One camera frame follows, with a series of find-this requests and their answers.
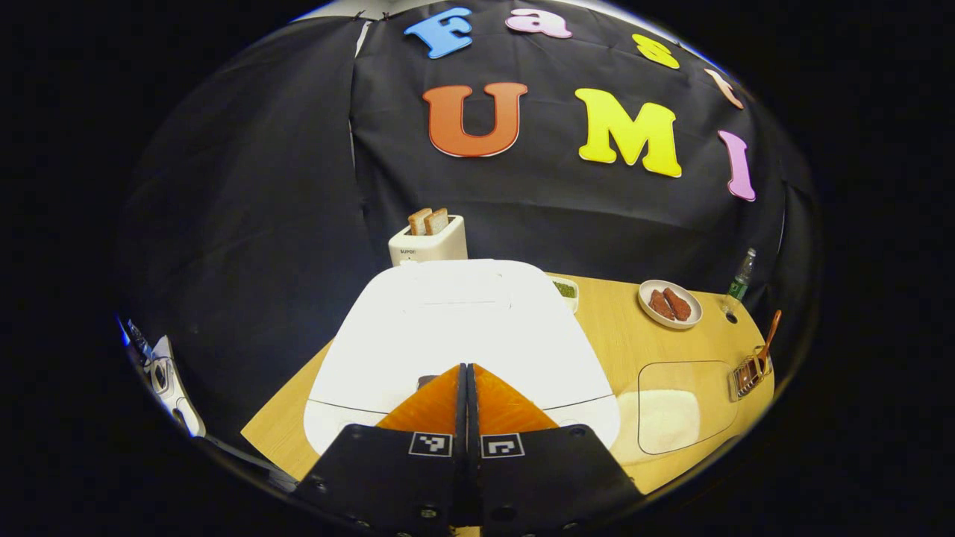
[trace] spoon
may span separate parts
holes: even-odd
[[[766,337],[766,346],[763,347],[762,351],[759,351],[759,355],[756,357],[759,360],[759,365],[763,366],[761,369],[765,369],[766,356],[770,353],[770,344],[773,343],[775,329],[779,326],[780,315],[782,315],[782,310],[776,310],[775,315],[773,315],[773,324],[770,326],[770,334]]]

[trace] toast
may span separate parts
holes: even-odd
[[[431,382],[432,380],[434,380],[434,379],[436,379],[436,378],[437,378],[437,375],[419,376],[419,377],[418,377],[418,390],[420,390],[422,386],[424,386],[425,384]]]
[[[431,208],[425,207],[417,211],[415,214],[408,217],[408,224],[412,227],[412,235],[426,234],[424,220],[430,214],[431,214]]]
[[[425,235],[437,235],[448,226],[448,209],[441,207],[424,218]]]

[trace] meat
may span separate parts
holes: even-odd
[[[676,315],[676,320],[685,321],[690,318],[690,304],[687,304],[686,300],[677,296],[670,288],[664,289],[663,295],[667,299],[667,302],[669,302],[670,307],[673,308],[673,314]]]
[[[667,304],[667,299],[664,298],[663,293],[658,290],[653,290],[653,293],[650,294],[649,305],[653,308],[654,311],[660,313],[669,320],[676,319],[676,316],[673,314],[673,310]]]

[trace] yellow letter m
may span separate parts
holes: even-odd
[[[630,119],[616,97],[608,92],[581,88],[574,95],[587,106],[587,144],[581,147],[581,159],[615,162],[617,153],[610,148],[613,135],[627,164],[632,166],[647,145],[644,168],[670,177],[683,173],[673,142],[676,116],[669,108],[648,102],[640,108],[636,119]]]

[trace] small bowl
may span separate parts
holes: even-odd
[[[567,307],[570,309],[570,312],[576,313],[577,306],[581,302],[581,288],[577,286],[577,282],[573,280],[568,280],[566,278],[558,278],[557,276],[551,276],[550,281],[556,282],[559,284],[565,284],[567,286],[574,288],[574,295],[575,295],[574,298],[568,298],[563,295],[561,295],[561,298],[563,299],[564,304],[566,304]],[[554,290],[557,292],[561,292],[559,289],[557,289],[557,286],[554,286]]]
[[[687,320],[671,321],[650,307],[650,296],[653,294],[653,292],[655,290],[663,292],[663,290],[666,288],[670,288],[674,293],[676,293],[677,296],[686,300],[687,304],[690,304],[690,317],[688,317]],[[700,319],[703,318],[703,308],[700,306],[700,301],[696,300],[696,297],[693,296],[688,290],[685,290],[671,282],[666,282],[664,280],[646,280],[646,282],[640,284],[640,292],[638,294],[640,299],[640,307],[647,312],[647,315],[649,315],[651,319],[662,324],[663,326],[676,330],[686,330],[700,322]]]

